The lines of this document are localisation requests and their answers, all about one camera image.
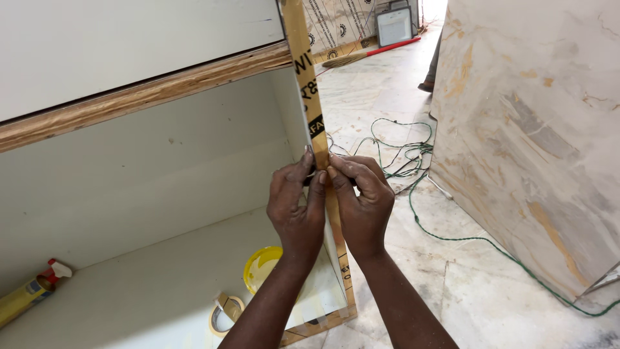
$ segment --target green wire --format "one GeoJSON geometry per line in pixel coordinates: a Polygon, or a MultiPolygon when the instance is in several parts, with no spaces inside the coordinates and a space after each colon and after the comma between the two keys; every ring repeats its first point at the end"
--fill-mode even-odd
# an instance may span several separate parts
{"type": "Polygon", "coordinates": [[[589,316],[592,316],[592,317],[602,316],[602,315],[607,314],[607,312],[610,311],[613,307],[615,307],[616,305],[620,304],[620,299],[618,299],[617,301],[611,303],[607,308],[605,308],[603,311],[601,311],[599,313],[594,313],[593,314],[591,312],[587,312],[587,311],[577,307],[575,304],[573,304],[572,302],[568,301],[566,298],[560,296],[557,292],[553,291],[551,288],[549,288],[549,286],[545,285],[542,281],[540,281],[536,277],[536,275],[534,275],[534,273],[531,272],[531,270],[529,270],[525,265],[523,265],[523,263],[520,260],[517,260],[516,258],[512,257],[511,255],[509,255],[506,252],[504,252],[501,249],[499,249],[499,247],[497,247],[488,238],[484,238],[484,237],[444,238],[444,237],[439,237],[439,236],[437,236],[435,234],[432,234],[429,231],[427,231],[426,229],[424,229],[424,227],[422,227],[422,224],[420,223],[420,218],[415,213],[414,205],[413,205],[413,202],[411,200],[411,194],[414,192],[415,188],[418,186],[418,184],[421,182],[421,180],[423,180],[424,177],[428,176],[428,168],[424,168],[424,169],[422,168],[422,156],[424,154],[432,154],[433,153],[433,145],[428,144],[428,141],[431,139],[431,136],[433,135],[433,129],[431,128],[430,125],[428,125],[428,124],[426,124],[424,122],[411,122],[411,123],[407,123],[407,124],[402,124],[402,123],[397,122],[397,121],[392,121],[392,120],[389,120],[389,119],[380,118],[380,119],[375,120],[370,125],[370,132],[373,134],[374,138],[371,138],[371,137],[364,138],[360,142],[360,144],[358,145],[357,149],[355,150],[354,155],[357,154],[357,151],[360,149],[361,144],[363,142],[365,142],[366,140],[371,140],[373,142],[373,144],[377,144],[377,151],[379,153],[379,165],[381,166],[381,169],[383,170],[383,173],[386,175],[386,178],[390,178],[390,177],[404,178],[404,177],[409,177],[409,176],[415,176],[415,175],[417,175],[418,171],[423,170],[422,175],[418,179],[416,179],[413,182],[413,184],[411,184],[409,187],[404,189],[404,190],[409,189],[409,207],[411,208],[411,211],[414,213],[415,222],[422,229],[422,231],[424,231],[425,233],[429,234],[430,236],[432,236],[434,238],[438,238],[439,240],[444,240],[444,241],[485,240],[486,242],[490,243],[493,247],[495,247],[495,249],[498,250],[501,254],[503,254],[504,256],[508,257],[511,261],[515,262],[516,264],[520,265],[523,268],[523,270],[525,270],[527,272],[528,275],[530,275],[534,280],[536,280],[542,287],[547,289],[547,291],[551,292],[551,294],[553,294],[555,297],[558,297],[559,299],[562,299],[567,305],[569,305],[570,307],[573,307],[576,310],[579,310],[580,312],[582,312],[582,313],[584,313],[586,315],[589,315],[589,316]],[[379,120],[390,121],[393,124],[398,124],[398,125],[423,124],[423,125],[428,126],[428,129],[429,129],[430,133],[428,135],[428,138],[424,142],[408,143],[408,144],[405,144],[405,145],[391,145],[391,144],[387,144],[387,143],[381,141],[379,138],[377,138],[377,136],[374,134],[373,126],[379,120]],[[392,147],[392,148],[400,148],[398,153],[396,154],[396,156],[392,160],[392,162],[390,162],[390,164],[387,165],[387,166],[383,166],[383,160],[381,158],[381,148],[379,147],[379,144],[383,144],[383,145],[385,145],[387,147],[392,147]],[[404,156],[405,156],[405,158],[407,158],[409,160],[409,162],[407,164],[405,164],[404,166],[402,166],[401,168],[399,168],[398,170],[396,170],[395,172],[393,172],[393,173],[387,172],[385,169],[387,167],[390,167],[391,165],[394,164],[394,160],[396,160],[396,158],[400,154],[401,150],[404,149],[405,147],[410,147],[409,149],[407,149],[404,152],[404,156]],[[417,157],[415,157],[415,158],[408,157],[407,153],[409,153],[412,150],[419,150],[420,151],[419,155],[417,157]],[[408,169],[408,170],[403,170],[402,172],[400,172],[405,166],[407,166],[410,163],[415,163],[414,168],[408,169]]]}

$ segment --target beige marble slab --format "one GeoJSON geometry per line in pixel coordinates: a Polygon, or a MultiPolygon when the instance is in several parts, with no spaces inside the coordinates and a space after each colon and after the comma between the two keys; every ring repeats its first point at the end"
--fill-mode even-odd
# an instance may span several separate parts
{"type": "Polygon", "coordinates": [[[570,300],[620,261],[618,15],[450,0],[443,29],[432,176],[570,300]]]}

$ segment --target fingernail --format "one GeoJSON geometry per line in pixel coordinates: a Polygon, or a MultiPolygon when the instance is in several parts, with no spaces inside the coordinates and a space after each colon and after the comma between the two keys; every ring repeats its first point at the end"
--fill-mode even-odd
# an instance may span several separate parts
{"type": "Polygon", "coordinates": [[[327,173],[329,173],[329,176],[333,179],[334,177],[336,177],[337,173],[336,173],[336,169],[328,166],[327,167],[327,173]]]}

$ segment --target masking tape roll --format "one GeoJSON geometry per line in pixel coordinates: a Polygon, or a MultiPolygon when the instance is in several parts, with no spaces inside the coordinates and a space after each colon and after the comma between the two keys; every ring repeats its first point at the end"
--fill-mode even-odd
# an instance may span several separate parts
{"type": "MultiPolygon", "coordinates": [[[[230,300],[233,303],[235,303],[235,305],[241,308],[241,311],[245,310],[246,306],[243,304],[243,302],[241,301],[239,297],[229,296],[228,298],[230,298],[230,300]]],[[[224,314],[222,309],[220,309],[218,306],[214,306],[213,310],[211,310],[211,314],[209,314],[209,329],[211,330],[211,333],[213,333],[214,335],[220,338],[224,338],[224,336],[228,333],[228,331],[230,331],[230,329],[225,330],[225,331],[220,331],[218,329],[218,317],[219,316],[226,316],[226,314],[224,314]]]]}

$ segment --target marble floor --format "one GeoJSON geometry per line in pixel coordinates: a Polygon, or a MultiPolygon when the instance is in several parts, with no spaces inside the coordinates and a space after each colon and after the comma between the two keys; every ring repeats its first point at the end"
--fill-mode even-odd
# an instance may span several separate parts
{"type": "MultiPolygon", "coordinates": [[[[427,74],[441,24],[436,22],[419,42],[317,78],[326,130],[337,145],[355,151],[361,139],[372,136],[371,123],[382,117],[436,126],[428,116],[430,95],[416,87],[427,74]]],[[[378,123],[376,136],[402,144],[425,140],[428,130],[378,123]]],[[[343,153],[335,147],[332,151],[343,153]]],[[[377,158],[376,146],[364,143],[358,154],[377,158]]],[[[393,186],[398,190],[409,183],[410,179],[399,180],[393,186]]],[[[444,237],[492,239],[428,180],[420,183],[412,199],[427,230],[444,237]]],[[[386,248],[461,349],[620,348],[620,306],[602,317],[582,315],[562,305],[488,243],[434,239],[415,224],[406,195],[397,197],[386,248]]],[[[364,275],[351,256],[349,261],[357,319],[288,348],[392,347],[364,275]]],[[[605,286],[578,304],[600,311],[619,297],[618,286],[605,286]]]]}

